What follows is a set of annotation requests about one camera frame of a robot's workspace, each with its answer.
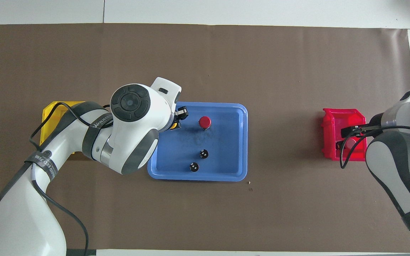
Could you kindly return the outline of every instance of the brown mat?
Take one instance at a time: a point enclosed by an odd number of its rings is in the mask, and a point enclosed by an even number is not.
[[[183,87],[181,101],[246,106],[248,175],[154,180],[76,154],[47,193],[82,219],[90,248],[410,252],[365,163],[341,170],[320,151],[322,108],[369,119],[410,88],[406,30],[1,25],[0,190],[34,150],[28,136],[51,101],[107,104],[118,87],[157,76]],[[82,248],[80,227],[52,210],[68,248]]]

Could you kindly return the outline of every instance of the yellow plastic container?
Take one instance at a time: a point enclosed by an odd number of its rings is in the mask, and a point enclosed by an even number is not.
[[[54,102],[50,103],[47,107],[44,108],[44,110],[42,111],[42,121],[44,121],[45,118],[47,118],[47,116],[50,114],[50,111],[52,111],[53,107],[58,102],[61,102],[61,101],[54,101]],[[69,105],[70,107],[72,107],[73,105],[81,103],[83,101],[63,101],[63,102],[66,103],[67,105]],[[60,122],[61,117],[66,112],[67,112],[67,108],[64,107],[63,105],[60,105],[55,109],[55,112],[53,112],[50,119],[47,121],[47,123],[44,124],[44,126],[41,129],[41,143],[40,143],[40,145],[42,143],[44,143],[44,141],[47,139],[47,137],[56,128],[56,126]]]

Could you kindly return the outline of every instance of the red cap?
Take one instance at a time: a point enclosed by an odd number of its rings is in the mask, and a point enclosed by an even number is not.
[[[211,126],[211,119],[207,116],[201,117],[199,119],[199,125],[200,125],[200,127],[202,127],[203,129],[206,130],[206,129],[210,128],[210,126]]]

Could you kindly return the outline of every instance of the blue tray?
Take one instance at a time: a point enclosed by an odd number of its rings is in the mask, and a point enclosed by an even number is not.
[[[158,147],[148,161],[148,173],[161,180],[240,181],[248,171],[248,111],[241,104],[178,102],[189,116],[181,128],[159,134]],[[204,131],[199,119],[207,116],[211,127]],[[208,150],[201,159],[199,152]],[[189,165],[199,164],[192,172]]]

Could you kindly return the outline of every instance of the round control panel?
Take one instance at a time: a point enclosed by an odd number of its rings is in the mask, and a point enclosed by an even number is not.
[[[147,114],[149,107],[148,90],[138,84],[129,84],[118,89],[110,104],[115,117],[126,122],[140,120]]]

